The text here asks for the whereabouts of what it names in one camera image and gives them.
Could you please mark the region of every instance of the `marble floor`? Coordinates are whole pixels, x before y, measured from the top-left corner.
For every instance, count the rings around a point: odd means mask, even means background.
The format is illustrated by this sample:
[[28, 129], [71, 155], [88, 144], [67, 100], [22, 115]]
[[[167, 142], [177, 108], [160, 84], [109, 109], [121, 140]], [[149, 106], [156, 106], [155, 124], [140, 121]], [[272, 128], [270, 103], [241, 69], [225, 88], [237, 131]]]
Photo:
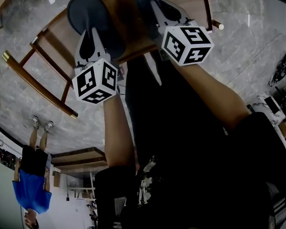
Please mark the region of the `marble floor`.
[[[30, 49], [29, 42], [68, 2], [11, 0], [2, 13], [4, 29], [0, 30], [0, 126], [27, 144], [32, 115], [38, 115], [42, 123], [52, 120], [55, 128], [49, 134], [48, 151], [53, 154], [91, 146], [103, 150], [102, 106], [80, 103], [69, 91], [66, 104], [79, 113], [77, 120], [71, 119], [26, 84], [1, 55], [9, 50], [16, 60], [22, 59]], [[246, 103], [252, 103], [258, 93], [274, 92], [268, 81], [286, 53], [286, 35], [267, 21], [265, 0], [211, 0], [211, 4], [214, 19], [225, 29], [211, 34], [215, 47], [202, 66], [239, 93]], [[153, 61], [149, 55], [147, 58], [154, 70]], [[61, 96], [64, 81], [37, 55], [25, 68], [54, 95]], [[278, 86], [285, 84], [286, 78]]]

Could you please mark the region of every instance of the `white wall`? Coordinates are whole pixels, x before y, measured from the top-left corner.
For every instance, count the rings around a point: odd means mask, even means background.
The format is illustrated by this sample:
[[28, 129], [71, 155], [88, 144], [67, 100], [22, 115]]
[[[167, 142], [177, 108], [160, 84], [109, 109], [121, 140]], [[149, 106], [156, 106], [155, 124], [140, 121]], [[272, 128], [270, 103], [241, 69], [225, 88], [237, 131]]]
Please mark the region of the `white wall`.
[[[49, 210], [38, 215], [40, 229], [87, 229], [93, 225], [86, 207], [85, 200], [74, 198], [74, 193], [69, 193], [67, 198], [66, 175], [61, 174], [60, 187], [53, 186], [54, 177], [50, 177], [50, 192], [52, 198]], [[82, 180], [68, 176], [68, 184], [72, 187], [82, 187]]]
[[2, 149], [9, 151], [11, 154], [14, 154], [16, 157], [22, 156], [22, 147], [9, 140], [4, 134], [0, 132], [0, 140], [4, 142]]
[[14, 171], [0, 163], [0, 229], [23, 228], [12, 180]]

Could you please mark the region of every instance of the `person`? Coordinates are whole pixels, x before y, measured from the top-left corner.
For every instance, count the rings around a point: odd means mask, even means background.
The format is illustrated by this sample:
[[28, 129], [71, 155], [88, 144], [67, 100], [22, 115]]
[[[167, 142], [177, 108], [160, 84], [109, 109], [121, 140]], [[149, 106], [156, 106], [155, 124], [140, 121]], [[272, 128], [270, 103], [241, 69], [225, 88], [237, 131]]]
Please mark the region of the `person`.
[[23, 146], [22, 159], [18, 159], [16, 163], [13, 186], [18, 203], [27, 210], [24, 216], [26, 226], [36, 229], [39, 228], [36, 216], [49, 209], [52, 196], [50, 171], [46, 168], [48, 154], [45, 153], [45, 149], [48, 132], [53, 127], [53, 122], [49, 121], [46, 124], [39, 148], [35, 146], [40, 127], [37, 116], [33, 117], [33, 127], [30, 146]]
[[144, 56], [127, 62], [137, 172], [120, 96], [103, 104], [109, 168], [95, 176], [99, 229], [111, 228], [111, 204], [120, 197], [123, 229], [282, 225], [286, 199], [274, 203], [270, 187], [286, 198], [286, 150], [267, 117], [250, 114], [199, 65], [151, 55], [161, 86]]

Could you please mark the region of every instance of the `leg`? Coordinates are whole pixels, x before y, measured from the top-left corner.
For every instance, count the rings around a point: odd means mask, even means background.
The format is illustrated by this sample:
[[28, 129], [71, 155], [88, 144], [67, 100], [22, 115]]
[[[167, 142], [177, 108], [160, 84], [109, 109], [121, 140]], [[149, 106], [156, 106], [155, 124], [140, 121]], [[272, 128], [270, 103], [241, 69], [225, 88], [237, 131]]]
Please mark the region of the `leg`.
[[[208, 140], [207, 130], [210, 125], [212, 130], [218, 130], [216, 133], [223, 134], [221, 123], [173, 64], [170, 61], [163, 62], [158, 51], [151, 52], [151, 55], [162, 82], [161, 93], [165, 106], [162, 113], [167, 117], [163, 119], [163, 126], [168, 127], [166, 136], [170, 137], [167, 146], [190, 146], [194, 143], [195, 136], [205, 136]], [[185, 148], [185, 151], [187, 157], [192, 156], [190, 152], [200, 152], [192, 148]]]
[[156, 151], [159, 133], [160, 86], [151, 72], [145, 57], [127, 62], [125, 100], [133, 124], [134, 142], [140, 165], [146, 163]]
[[35, 156], [35, 171], [34, 175], [38, 175], [40, 177], [44, 177], [44, 173], [46, 170], [48, 160], [48, 154], [45, 153], [40, 148], [36, 150], [36, 156]]
[[22, 160], [20, 169], [28, 174], [34, 173], [35, 151], [27, 145], [22, 149]]
[[30, 147], [36, 149], [36, 141], [37, 141], [37, 130], [39, 129], [39, 119], [37, 116], [33, 117], [33, 131], [30, 137]]
[[44, 133], [41, 137], [41, 140], [40, 140], [40, 145], [39, 145], [39, 149], [42, 150], [42, 151], [45, 151], [46, 147], [47, 147], [47, 141], [48, 141], [48, 132], [49, 130], [53, 127], [53, 122], [52, 121], [49, 121], [45, 128], [44, 128]]

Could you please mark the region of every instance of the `wooden chair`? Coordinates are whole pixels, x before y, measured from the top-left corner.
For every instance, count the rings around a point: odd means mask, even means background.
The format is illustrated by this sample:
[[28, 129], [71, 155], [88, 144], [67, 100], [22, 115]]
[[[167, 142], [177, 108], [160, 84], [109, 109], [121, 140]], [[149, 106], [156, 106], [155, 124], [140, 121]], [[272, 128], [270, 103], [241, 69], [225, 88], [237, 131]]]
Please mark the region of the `wooden chair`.
[[[185, 9], [191, 19], [204, 26], [209, 33], [214, 31], [210, 0], [169, 0]], [[144, 53], [156, 50], [156, 45], [146, 36], [145, 25], [134, 0], [103, 0], [112, 17], [114, 25], [126, 43], [125, 53], [118, 59], [121, 64]], [[69, 87], [73, 87], [74, 54], [80, 35], [69, 25], [66, 9], [57, 15], [30, 43], [32, 49], [18, 63], [6, 51], [3, 59], [35, 90], [47, 98], [66, 114], [76, 119], [78, 114], [66, 106], [65, 101]], [[34, 54], [38, 53], [66, 81], [66, 87], [61, 99], [56, 98], [28, 72], [24, 64]]]

